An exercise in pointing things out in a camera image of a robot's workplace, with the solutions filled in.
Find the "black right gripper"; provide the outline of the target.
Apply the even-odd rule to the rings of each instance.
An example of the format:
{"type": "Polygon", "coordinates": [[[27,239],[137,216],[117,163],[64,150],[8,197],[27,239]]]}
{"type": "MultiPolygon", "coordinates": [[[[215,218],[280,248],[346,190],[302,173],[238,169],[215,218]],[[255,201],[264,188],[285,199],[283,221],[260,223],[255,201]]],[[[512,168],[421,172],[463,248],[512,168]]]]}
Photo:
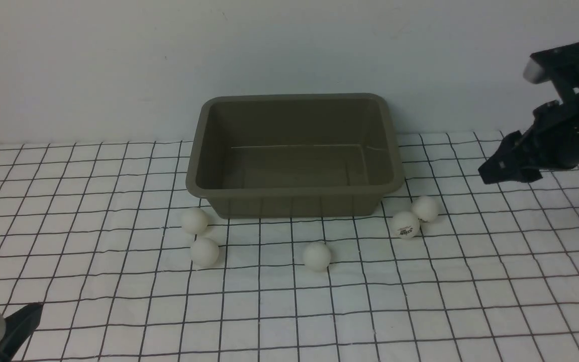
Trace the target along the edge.
{"type": "Polygon", "coordinates": [[[533,112],[534,122],[524,136],[506,135],[497,150],[479,168],[483,183],[535,183],[543,178],[538,169],[572,169],[579,165],[579,94],[572,102],[546,103],[533,112]],[[519,168],[515,154],[521,141],[524,161],[519,168]]]}

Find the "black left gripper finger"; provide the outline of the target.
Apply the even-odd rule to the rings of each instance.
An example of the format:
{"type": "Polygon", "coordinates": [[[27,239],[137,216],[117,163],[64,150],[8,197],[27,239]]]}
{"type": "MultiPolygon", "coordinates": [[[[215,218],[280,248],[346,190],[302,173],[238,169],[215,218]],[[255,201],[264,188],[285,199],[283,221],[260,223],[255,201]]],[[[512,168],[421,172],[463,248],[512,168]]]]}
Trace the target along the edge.
{"type": "Polygon", "coordinates": [[[19,348],[41,323],[43,303],[30,303],[5,318],[6,332],[0,340],[0,351],[6,360],[13,360],[19,348]]]}

